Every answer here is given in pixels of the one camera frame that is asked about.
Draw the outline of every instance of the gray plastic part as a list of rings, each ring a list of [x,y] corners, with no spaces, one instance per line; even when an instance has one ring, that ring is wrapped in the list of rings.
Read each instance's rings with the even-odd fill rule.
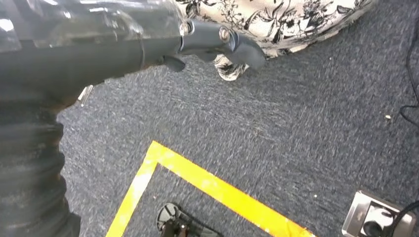
[[[265,64],[263,50],[244,35],[215,23],[190,20],[188,24],[191,31],[182,38],[180,53],[196,54],[206,62],[214,60],[217,54],[224,54],[231,62],[246,64],[254,69]],[[229,33],[227,40],[221,39],[221,29]]]

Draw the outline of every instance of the yellow floor marking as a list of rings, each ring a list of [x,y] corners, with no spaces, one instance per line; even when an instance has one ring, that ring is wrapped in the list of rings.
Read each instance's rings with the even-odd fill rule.
[[[315,237],[305,228],[157,142],[148,149],[106,237],[123,236],[158,163],[273,237]]]

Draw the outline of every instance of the metal socket plate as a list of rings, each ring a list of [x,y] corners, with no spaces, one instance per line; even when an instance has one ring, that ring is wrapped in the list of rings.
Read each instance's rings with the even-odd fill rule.
[[[365,191],[358,191],[342,227],[345,237],[366,237],[364,223],[376,221],[383,229],[391,225],[401,207],[375,197]],[[394,231],[394,237],[411,237],[416,223],[413,213],[406,214]]]

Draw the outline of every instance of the gray carpet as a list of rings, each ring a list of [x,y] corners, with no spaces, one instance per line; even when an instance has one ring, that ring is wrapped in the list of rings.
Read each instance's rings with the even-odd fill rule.
[[[181,73],[157,68],[98,86],[86,107],[60,116],[81,236],[105,236],[152,140],[319,237],[340,236],[358,189],[399,205],[419,198],[419,131],[397,116],[414,102],[404,57],[418,16],[417,1],[382,0],[336,37],[234,82],[187,57]],[[125,236],[158,236],[168,201],[225,237],[268,236],[162,167]]]

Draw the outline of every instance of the floral skirt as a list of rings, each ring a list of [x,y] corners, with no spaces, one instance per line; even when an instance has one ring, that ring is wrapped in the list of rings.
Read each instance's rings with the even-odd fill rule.
[[[377,0],[176,0],[188,18],[223,24],[256,41],[275,58],[297,52],[337,34]],[[214,61],[224,80],[248,68],[225,56]]]

